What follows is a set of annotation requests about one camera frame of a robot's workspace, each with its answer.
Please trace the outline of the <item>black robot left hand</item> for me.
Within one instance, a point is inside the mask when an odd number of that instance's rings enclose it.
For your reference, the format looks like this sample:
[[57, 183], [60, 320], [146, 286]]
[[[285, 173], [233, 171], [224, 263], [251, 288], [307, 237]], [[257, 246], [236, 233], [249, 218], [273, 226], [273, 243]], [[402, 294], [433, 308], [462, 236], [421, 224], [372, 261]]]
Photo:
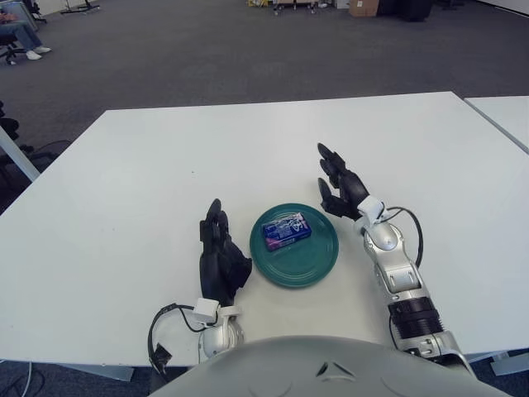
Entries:
[[232, 241], [228, 218], [218, 198], [200, 221], [199, 233], [203, 244], [199, 259], [202, 296], [218, 301], [222, 307], [232, 306], [236, 292], [251, 274], [253, 263]]

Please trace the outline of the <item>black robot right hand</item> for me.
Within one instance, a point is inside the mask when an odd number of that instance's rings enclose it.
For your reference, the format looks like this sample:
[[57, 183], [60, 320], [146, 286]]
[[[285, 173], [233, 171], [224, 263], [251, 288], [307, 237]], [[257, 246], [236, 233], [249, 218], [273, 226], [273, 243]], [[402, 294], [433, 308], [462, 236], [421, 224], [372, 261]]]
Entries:
[[346, 168], [345, 161], [336, 152], [332, 152], [322, 143], [317, 144], [317, 149], [322, 157], [322, 170], [327, 175], [331, 187], [339, 192], [339, 195], [335, 196], [328, 183], [323, 178], [318, 178], [322, 208], [339, 218], [357, 221], [361, 218], [358, 206], [369, 196], [367, 188], [356, 173]]

